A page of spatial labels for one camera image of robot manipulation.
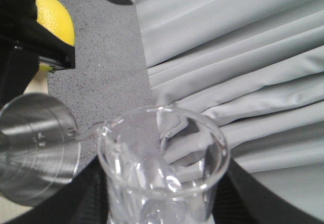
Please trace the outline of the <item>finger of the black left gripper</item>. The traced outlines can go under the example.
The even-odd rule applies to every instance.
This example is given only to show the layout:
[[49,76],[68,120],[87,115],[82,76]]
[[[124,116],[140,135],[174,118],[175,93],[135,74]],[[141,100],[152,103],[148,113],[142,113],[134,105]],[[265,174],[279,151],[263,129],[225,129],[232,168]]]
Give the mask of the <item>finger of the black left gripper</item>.
[[71,47],[39,23],[25,21],[26,42],[16,43],[1,62],[1,106],[24,93],[43,63],[52,70],[66,70]]

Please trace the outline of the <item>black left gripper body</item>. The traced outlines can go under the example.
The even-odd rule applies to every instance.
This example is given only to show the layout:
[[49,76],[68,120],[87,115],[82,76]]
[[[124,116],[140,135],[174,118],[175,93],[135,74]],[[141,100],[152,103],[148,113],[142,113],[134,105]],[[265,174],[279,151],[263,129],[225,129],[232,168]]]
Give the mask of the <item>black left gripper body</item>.
[[14,44],[28,40],[24,22],[36,19],[36,0],[1,0],[1,62]]

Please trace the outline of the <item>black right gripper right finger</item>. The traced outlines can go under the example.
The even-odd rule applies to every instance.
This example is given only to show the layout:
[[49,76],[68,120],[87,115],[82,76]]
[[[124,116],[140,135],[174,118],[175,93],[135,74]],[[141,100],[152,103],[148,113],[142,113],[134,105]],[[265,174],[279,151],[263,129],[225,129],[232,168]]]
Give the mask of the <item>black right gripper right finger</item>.
[[230,160],[217,185],[215,223],[323,223],[288,203]]

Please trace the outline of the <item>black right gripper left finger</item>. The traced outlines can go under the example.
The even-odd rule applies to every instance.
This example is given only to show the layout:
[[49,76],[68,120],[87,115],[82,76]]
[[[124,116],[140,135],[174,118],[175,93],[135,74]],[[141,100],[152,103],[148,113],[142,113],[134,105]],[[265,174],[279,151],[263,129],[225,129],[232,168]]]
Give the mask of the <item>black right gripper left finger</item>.
[[71,183],[7,223],[107,223],[106,176],[95,157]]

